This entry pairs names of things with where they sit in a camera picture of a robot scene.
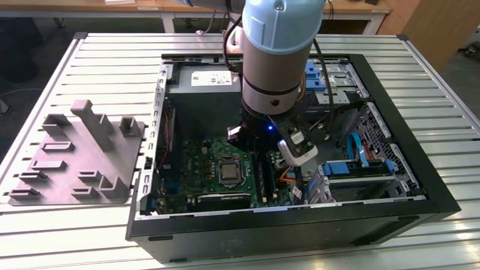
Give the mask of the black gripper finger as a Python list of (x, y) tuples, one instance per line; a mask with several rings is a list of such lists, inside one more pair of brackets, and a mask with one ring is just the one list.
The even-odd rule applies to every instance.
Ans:
[(242, 127), (238, 125), (235, 127), (226, 128), (226, 142), (235, 148), (242, 146)]

